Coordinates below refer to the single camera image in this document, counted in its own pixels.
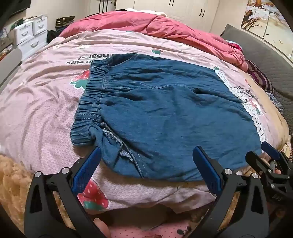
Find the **person left hand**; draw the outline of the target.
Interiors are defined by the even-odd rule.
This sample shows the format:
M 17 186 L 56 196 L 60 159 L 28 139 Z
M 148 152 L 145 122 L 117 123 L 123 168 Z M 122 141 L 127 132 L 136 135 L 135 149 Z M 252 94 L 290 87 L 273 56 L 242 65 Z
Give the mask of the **person left hand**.
M 106 238 L 111 238 L 111 232 L 106 223 L 101 221 L 99 218 L 95 218 L 93 222 L 96 227 L 98 227 L 98 229 L 106 236 Z

